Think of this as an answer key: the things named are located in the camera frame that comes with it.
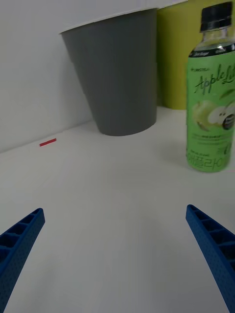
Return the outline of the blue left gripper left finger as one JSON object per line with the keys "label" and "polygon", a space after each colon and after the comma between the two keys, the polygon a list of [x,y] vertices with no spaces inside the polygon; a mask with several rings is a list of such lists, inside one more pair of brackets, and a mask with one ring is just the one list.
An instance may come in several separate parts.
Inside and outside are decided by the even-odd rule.
{"label": "blue left gripper left finger", "polygon": [[44,211],[38,208],[0,235],[1,313],[44,224]]}

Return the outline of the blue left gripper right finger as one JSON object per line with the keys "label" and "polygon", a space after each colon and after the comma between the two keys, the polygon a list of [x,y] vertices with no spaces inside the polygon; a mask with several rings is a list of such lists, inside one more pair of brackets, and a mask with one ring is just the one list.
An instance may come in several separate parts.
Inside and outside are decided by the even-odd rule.
{"label": "blue left gripper right finger", "polygon": [[228,311],[235,312],[235,235],[192,204],[186,221],[204,255]]}

